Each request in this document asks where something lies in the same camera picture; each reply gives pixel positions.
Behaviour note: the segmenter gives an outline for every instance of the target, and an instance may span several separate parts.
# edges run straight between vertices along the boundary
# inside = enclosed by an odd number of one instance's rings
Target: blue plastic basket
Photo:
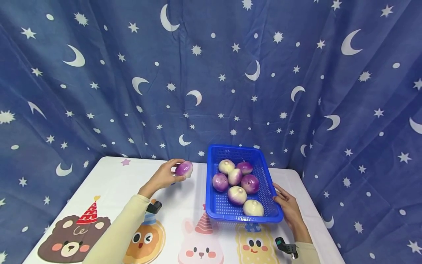
[[[227,192],[218,192],[212,186],[212,177],[219,172],[218,164],[229,159],[237,165],[239,162],[249,162],[255,175],[260,181],[260,188],[256,194],[248,194],[248,200],[259,201],[264,207],[264,216],[247,216],[243,214],[243,207],[232,204]],[[208,148],[207,182],[206,182],[205,210],[208,216],[216,221],[279,223],[284,213],[281,207],[273,201],[276,191],[268,171],[264,155],[260,150],[250,147],[235,147],[228,145],[211,145]]]

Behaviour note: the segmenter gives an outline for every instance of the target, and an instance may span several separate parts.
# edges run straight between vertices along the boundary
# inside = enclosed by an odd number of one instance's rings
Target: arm
[[[132,196],[122,212],[113,221],[101,238],[92,247],[82,264],[120,264],[130,240],[145,219],[145,212],[153,194],[174,182],[181,182],[184,176],[173,176],[171,168],[182,159],[172,159],[160,166],[151,179]]]
[[[278,184],[274,183],[277,196],[273,199],[283,209],[284,218],[290,227],[295,238],[299,258],[292,261],[292,264],[320,264],[318,253],[312,244],[308,228],[303,221],[296,198],[286,192]]]

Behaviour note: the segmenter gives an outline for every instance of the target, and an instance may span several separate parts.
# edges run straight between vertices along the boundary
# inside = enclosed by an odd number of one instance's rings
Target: pink star
[[[123,164],[123,166],[129,165],[130,160],[128,160],[127,158],[124,159],[124,161],[121,162],[121,164]]]

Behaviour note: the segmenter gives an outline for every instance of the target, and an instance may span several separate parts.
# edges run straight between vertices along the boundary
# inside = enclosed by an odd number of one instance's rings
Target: cartoon character
[[[160,255],[165,244],[165,230],[155,214],[147,212],[123,258],[124,264],[148,264]]]
[[[182,230],[184,240],[177,256],[179,264],[222,264],[224,262],[218,236],[213,232],[210,219],[205,212],[196,227],[191,219],[185,219]]]
[[[54,263],[81,262],[111,225],[108,217],[97,217],[97,200],[78,217],[66,216],[56,223],[53,233],[38,249],[38,256]]]
[[[240,264],[279,264],[270,229],[258,223],[236,225],[237,252]]]

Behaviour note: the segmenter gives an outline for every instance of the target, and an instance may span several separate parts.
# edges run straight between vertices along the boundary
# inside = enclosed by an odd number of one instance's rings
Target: cartoon face
[[[191,220],[182,227],[184,240],[178,255],[179,264],[222,264],[223,251],[215,232],[202,234],[194,230]]]
[[[247,232],[244,225],[236,226],[236,242],[241,264],[245,263],[275,263],[276,257],[271,231],[265,225],[259,226],[259,232]]]
[[[89,250],[110,226],[110,219],[98,217],[95,223],[79,225],[76,215],[56,223],[53,233],[41,244],[38,255],[55,263],[81,262]]]
[[[160,222],[141,225],[132,236],[123,258],[125,264],[146,264],[161,253],[165,243],[165,231]]]

